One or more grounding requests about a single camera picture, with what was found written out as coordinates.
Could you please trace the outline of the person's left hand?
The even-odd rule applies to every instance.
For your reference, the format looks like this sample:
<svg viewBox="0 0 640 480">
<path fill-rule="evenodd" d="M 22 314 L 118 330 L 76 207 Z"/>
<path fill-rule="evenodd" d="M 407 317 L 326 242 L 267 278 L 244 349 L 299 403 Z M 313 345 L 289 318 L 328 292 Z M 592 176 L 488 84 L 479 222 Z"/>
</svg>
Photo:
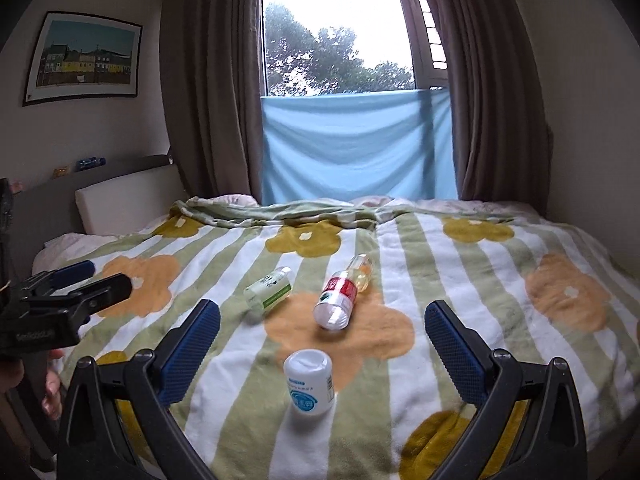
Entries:
<svg viewBox="0 0 640 480">
<path fill-rule="evenodd" d="M 49 351 L 48 362 L 61 359 L 64 356 L 62 349 Z M 58 420 L 62 415 L 62 393 L 60 375 L 48 365 L 47 374 L 44 376 L 44 397 L 41 405 L 43 411 L 51 420 Z M 24 364 L 20 359 L 2 359 L 0 367 L 0 391 L 2 394 L 15 388 L 24 377 Z"/>
</svg>

